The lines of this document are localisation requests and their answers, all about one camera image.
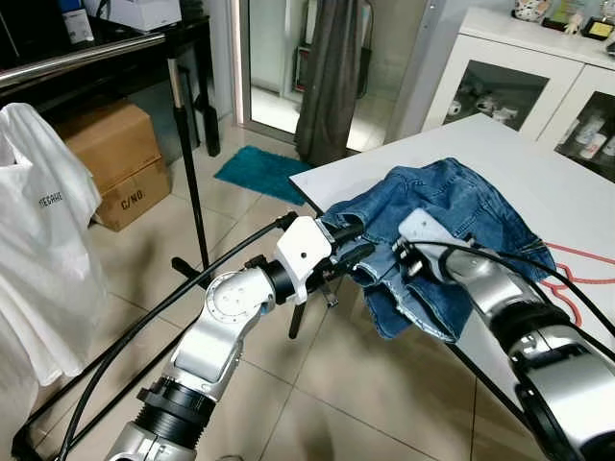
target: white table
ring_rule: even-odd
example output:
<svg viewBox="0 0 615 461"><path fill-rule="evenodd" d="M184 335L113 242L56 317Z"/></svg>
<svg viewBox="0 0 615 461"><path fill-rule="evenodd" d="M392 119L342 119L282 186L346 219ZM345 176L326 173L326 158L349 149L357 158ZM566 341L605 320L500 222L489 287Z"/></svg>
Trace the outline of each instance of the white table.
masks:
<svg viewBox="0 0 615 461"><path fill-rule="evenodd" d="M568 265L574 276L615 279L615 184L560 154L545 151L482 114L290 179L317 210L325 211L364 192L396 165L421 167L446 157L457 158L493 183L546 242L606 258L596 260L552 249L556 262ZM580 284L579 287L615 321L615 284ZM572 312L550 290L546 292L555 304ZM570 290L561 293L576 302L582 327L615 350L615 339ZM519 414L514 374L476 313L470 317L453 350Z"/></svg>

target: glass cabinet door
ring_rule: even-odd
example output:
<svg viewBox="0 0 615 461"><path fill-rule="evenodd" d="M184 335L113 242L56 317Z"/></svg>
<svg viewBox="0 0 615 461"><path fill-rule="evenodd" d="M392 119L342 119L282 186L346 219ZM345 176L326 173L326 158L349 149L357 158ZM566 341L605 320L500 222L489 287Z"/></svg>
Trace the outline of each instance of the glass cabinet door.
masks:
<svg viewBox="0 0 615 461"><path fill-rule="evenodd" d="M460 34L423 131L483 113L536 140L582 67L578 61Z"/></svg>
<svg viewBox="0 0 615 461"><path fill-rule="evenodd" d="M615 182L615 96L594 91L555 151Z"/></svg>
<svg viewBox="0 0 615 461"><path fill-rule="evenodd" d="M538 143L615 182L615 71L586 65Z"/></svg>
<svg viewBox="0 0 615 461"><path fill-rule="evenodd" d="M444 124L484 113L519 131L549 79L486 62L470 61Z"/></svg>

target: robotic arm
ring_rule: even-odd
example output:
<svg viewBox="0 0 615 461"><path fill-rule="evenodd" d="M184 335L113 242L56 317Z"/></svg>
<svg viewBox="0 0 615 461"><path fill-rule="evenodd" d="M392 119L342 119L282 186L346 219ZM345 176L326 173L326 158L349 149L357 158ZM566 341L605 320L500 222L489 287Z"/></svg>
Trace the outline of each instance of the robotic arm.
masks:
<svg viewBox="0 0 615 461"><path fill-rule="evenodd" d="M408 273L430 270L443 283L465 288L485 324L500 342L519 379L516 392L529 425L553 461L615 459L615 368L570 325L565 313L544 303L518 275L486 257L462 250L413 245L422 232L454 240L427 213L412 213L400 225L393 250ZM200 317L188 330L150 389L144 405L116 440L108 461L193 461L196 445L243 350L243 338L275 303L304 303L308 292L333 279L373 251L359 247L330 260L343 240L362 233L332 235L320 222L297 218L280 239L275 259L262 257L240 272L224 274L208 287Z"/></svg>

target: white cabinet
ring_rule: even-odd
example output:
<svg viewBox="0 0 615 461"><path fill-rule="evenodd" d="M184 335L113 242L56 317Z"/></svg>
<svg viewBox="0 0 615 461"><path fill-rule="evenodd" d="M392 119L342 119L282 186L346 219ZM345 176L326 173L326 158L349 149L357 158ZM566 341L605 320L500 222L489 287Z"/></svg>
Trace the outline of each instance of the white cabinet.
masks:
<svg viewBox="0 0 615 461"><path fill-rule="evenodd" d="M578 61L459 35L423 131L481 111L535 140L582 67Z"/></svg>
<svg viewBox="0 0 615 461"><path fill-rule="evenodd" d="M615 182L615 72L586 65L538 142Z"/></svg>
<svg viewBox="0 0 615 461"><path fill-rule="evenodd" d="M479 111L615 182L615 59L603 42L469 9L423 131Z"/></svg>

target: cardboard box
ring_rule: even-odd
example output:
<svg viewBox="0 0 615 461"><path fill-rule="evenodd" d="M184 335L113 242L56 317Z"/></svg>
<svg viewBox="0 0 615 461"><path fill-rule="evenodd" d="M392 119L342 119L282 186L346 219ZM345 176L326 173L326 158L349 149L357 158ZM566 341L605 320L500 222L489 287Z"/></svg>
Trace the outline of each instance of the cardboard box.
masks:
<svg viewBox="0 0 615 461"><path fill-rule="evenodd" d="M161 157L149 115L126 101L73 113L54 128L101 195Z"/></svg>
<svg viewBox="0 0 615 461"><path fill-rule="evenodd" d="M103 203L96 210L94 221L113 231L119 231L169 192L164 160L159 158L101 194Z"/></svg>

